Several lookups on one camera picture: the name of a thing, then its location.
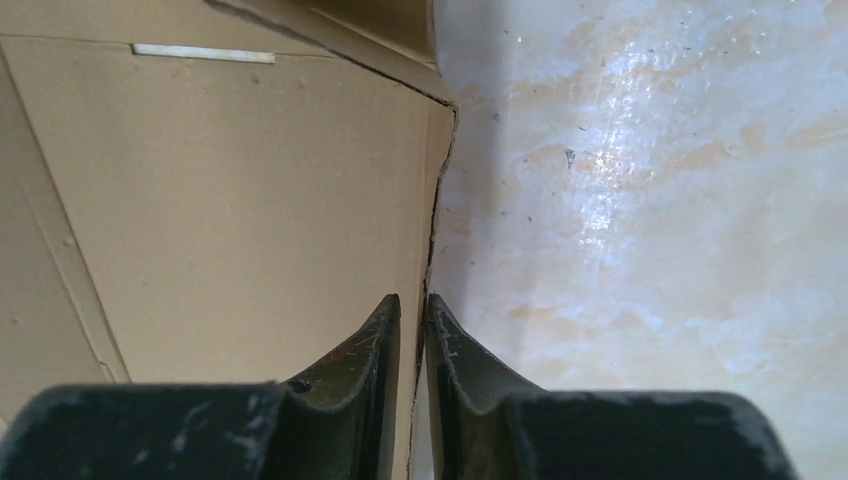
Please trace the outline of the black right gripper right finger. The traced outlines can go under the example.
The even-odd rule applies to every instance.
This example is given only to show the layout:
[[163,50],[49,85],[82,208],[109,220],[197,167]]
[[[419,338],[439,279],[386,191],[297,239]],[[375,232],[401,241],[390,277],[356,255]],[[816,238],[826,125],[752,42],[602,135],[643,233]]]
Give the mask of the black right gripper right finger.
[[549,391],[425,309],[439,479],[794,479],[767,417],[715,391]]

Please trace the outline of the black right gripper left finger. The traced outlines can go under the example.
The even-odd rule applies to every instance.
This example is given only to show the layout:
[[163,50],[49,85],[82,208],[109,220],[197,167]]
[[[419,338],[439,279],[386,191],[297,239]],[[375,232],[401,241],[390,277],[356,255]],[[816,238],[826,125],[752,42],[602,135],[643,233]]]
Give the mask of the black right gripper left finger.
[[5,479],[388,479],[400,300],[305,370],[255,384],[85,384],[31,399]]

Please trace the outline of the large cardboard box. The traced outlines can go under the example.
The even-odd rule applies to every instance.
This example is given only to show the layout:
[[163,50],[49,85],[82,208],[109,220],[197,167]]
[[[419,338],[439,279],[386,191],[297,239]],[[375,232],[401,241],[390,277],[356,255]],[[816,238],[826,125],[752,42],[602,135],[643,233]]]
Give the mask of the large cardboard box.
[[429,1],[1,5],[1,442],[43,391],[284,381],[400,300],[456,106]]

